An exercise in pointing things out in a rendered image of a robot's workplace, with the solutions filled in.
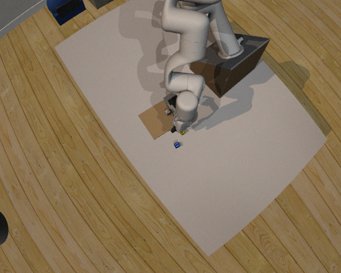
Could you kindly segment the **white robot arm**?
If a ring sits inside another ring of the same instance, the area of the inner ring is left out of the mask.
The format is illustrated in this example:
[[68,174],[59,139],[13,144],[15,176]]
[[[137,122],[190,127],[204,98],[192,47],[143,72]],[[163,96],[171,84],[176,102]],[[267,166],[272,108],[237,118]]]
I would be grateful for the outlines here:
[[[180,8],[176,7],[177,2]],[[174,120],[187,123],[196,116],[205,78],[172,71],[205,57],[209,28],[222,59],[239,56],[244,51],[240,45],[243,38],[236,40],[221,0],[164,0],[161,27],[166,32],[180,34],[180,49],[168,59],[164,70],[165,89],[179,95],[170,93],[163,99],[176,109]]]

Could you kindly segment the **tan mat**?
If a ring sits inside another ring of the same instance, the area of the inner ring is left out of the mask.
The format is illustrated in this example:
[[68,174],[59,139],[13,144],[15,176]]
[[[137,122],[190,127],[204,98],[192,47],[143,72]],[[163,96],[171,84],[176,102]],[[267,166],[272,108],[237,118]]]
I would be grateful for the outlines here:
[[170,114],[166,115],[166,109],[170,110],[167,104],[161,101],[139,115],[154,140],[173,128],[174,114],[170,110]]

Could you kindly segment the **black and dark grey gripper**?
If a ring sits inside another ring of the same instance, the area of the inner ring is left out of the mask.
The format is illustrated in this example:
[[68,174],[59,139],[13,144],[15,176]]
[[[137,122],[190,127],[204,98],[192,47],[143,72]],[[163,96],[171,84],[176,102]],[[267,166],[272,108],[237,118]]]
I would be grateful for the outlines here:
[[177,131],[178,133],[182,133],[185,129],[187,129],[192,123],[194,123],[197,120],[198,117],[198,112],[196,111],[196,116],[194,117],[194,119],[190,122],[179,122],[179,121],[175,121],[176,114],[173,117],[173,121],[172,121],[172,126],[173,128],[171,129],[171,132],[174,133],[175,131]]

